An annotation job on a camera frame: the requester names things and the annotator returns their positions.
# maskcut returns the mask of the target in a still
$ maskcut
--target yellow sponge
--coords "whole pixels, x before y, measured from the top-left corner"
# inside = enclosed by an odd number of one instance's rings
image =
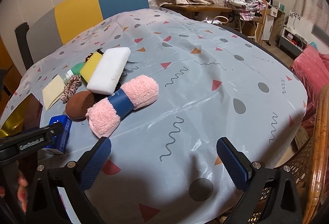
[[[86,82],[89,82],[101,58],[102,55],[99,52],[94,52],[94,54],[88,59],[86,64],[80,70],[80,74]]]

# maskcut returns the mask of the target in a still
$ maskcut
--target plastic table cover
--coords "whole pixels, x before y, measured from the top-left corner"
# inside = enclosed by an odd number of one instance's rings
[[[274,167],[305,114],[302,83],[251,42],[216,25],[170,10],[143,9],[99,23],[31,67],[0,125],[29,94],[98,48],[129,47],[122,83],[148,75],[158,100],[124,118],[111,135],[112,153],[86,191],[106,223],[205,223],[241,196],[216,153],[226,136],[250,161]],[[78,91],[85,90],[83,85]],[[43,109],[41,126],[61,115]],[[78,160],[96,143],[88,121],[73,122],[66,153],[47,167]]]

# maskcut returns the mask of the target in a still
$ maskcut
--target brown round object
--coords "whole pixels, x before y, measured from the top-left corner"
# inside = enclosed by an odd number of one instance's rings
[[[90,91],[75,93],[66,103],[65,112],[72,120],[86,117],[87,109],[94,105],[94,94]]]

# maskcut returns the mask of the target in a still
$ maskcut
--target screw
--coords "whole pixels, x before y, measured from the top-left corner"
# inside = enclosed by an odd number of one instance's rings
[[[252,166],[253,166],[255,169],[259,169],[259,168],[261,168],[261,165],[260,165],[258,162],[253,162],[253,163],[252,163]]]
[[[75,167],[75,162],[74,161],[68,162],[67,167],[68,168],[74,168]]]
[[[290,172],[290,167],[287,166],[287,165],[285,165],[285,166],[283,167],[283,170],[286,171],[286,172]]]
[[[38,170],[38,171],[42,171],[42,170],[44,170],[44,165],[39,165],[39,166],[37,167],[37,170]]]

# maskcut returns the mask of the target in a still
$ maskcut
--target white foam block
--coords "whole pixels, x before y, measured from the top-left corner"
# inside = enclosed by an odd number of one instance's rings
[[[106,50],[88,82],[87,90],[106,95],[114,93],[129,55],[128,47]]]

